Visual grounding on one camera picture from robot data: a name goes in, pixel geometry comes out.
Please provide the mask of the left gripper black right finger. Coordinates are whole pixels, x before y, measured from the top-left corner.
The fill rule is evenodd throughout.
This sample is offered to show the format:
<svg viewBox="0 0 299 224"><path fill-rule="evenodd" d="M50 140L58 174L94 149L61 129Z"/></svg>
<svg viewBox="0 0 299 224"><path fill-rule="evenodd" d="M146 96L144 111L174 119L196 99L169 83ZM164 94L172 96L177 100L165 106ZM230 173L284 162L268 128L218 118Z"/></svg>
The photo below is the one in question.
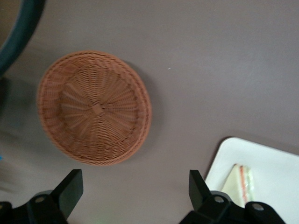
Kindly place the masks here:
<svg viewBox="0 0 299 224"><path fill-rule="evenodd" d="M248 202L242 208L225 193L210 191L198 170L189 172L189 198L193 210L181 224L284 224L268 204Z"/></svg>

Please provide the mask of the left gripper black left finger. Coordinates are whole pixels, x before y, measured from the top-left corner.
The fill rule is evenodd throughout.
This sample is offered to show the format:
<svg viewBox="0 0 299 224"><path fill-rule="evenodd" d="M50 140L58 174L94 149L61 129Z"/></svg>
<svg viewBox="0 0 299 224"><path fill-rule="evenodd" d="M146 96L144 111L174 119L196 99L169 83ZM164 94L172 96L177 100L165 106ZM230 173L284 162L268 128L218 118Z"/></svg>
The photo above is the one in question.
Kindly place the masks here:
<svg viewBox="0 0 299 224"><path fill-rule="evenodd" d="M14 208L0 202L2 224L66 224L83 195L81 169L73 169L53 190L34 195L25 204Z"/></svg>

